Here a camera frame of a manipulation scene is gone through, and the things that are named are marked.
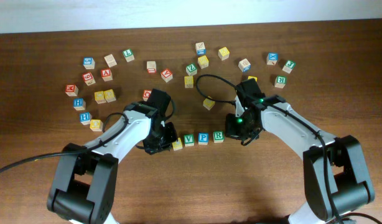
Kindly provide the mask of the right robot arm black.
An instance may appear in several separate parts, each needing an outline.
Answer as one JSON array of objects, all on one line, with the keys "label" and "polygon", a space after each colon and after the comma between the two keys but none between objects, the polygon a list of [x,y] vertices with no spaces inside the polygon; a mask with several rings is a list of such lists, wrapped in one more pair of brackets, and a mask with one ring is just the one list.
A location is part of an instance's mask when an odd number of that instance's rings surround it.
[{"label": "right robot arm black", "polygon": [[286,223],[328,223],[375,199],[360,142],[321,130],[278,95],[267,97],[255,80],[234,87],[236,111],[226,116],[225,135],[243,146],[267,131],[303,161],[305,203]]}]

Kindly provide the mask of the green V letter block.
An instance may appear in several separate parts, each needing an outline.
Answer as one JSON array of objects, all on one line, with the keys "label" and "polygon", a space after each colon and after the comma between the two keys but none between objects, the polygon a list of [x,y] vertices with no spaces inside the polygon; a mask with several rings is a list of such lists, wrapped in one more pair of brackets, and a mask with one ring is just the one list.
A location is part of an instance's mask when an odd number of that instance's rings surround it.
[{"label": "green V letter block", "polygon": [[195,140],[193,134],[186,134],[184,136],[185,147],[190,147],[195,145]]}]

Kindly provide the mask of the green R letter block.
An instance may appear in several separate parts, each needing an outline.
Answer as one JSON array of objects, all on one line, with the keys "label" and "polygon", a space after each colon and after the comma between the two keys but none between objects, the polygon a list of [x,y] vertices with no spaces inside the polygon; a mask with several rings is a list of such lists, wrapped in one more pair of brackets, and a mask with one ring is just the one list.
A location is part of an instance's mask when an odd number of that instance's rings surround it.
[{"label": "green R letter block", "polygon": [[225,135],[223,131],[214,131],[213,132],[213,142],[214,143],[221,143],[225,139]]}]

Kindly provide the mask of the blue P letter block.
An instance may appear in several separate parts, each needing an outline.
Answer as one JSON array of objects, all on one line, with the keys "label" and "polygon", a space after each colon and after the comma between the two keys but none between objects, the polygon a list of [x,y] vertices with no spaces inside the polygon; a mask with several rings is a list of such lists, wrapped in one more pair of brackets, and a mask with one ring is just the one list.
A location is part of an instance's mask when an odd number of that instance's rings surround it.
[{"label": "blue P letter block", "polygon": [[208,133],[199,133],[198,134],[198,143],[200,145],[207,145],[208,144]]}]

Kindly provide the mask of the yellow C letter block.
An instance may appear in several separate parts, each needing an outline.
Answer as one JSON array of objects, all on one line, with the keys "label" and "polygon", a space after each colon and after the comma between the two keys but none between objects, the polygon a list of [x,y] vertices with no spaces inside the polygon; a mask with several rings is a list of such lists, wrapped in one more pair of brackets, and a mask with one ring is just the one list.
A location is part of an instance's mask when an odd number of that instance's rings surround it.
[{"label": "yellow C letter block", "polygon": [[176,141],[172,143],[172,148],[174,151],[177,151],[183,148],[181,138],[178,138]]}]

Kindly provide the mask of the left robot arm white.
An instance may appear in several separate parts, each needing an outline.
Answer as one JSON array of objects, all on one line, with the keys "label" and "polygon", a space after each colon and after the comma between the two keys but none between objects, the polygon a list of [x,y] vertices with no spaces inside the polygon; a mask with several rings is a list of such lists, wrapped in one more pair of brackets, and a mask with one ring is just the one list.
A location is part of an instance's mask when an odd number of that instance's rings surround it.
[{"label": "left robot arm white", "polygon": [[149,155],[169,150],[177,133],[165,112],[171,97],[153,89],[147,101],[131,103],[100,137],[67,144],[58,162],[47,209],[72,223],[116,223],[114,202],[118,165],[141,142]]}]

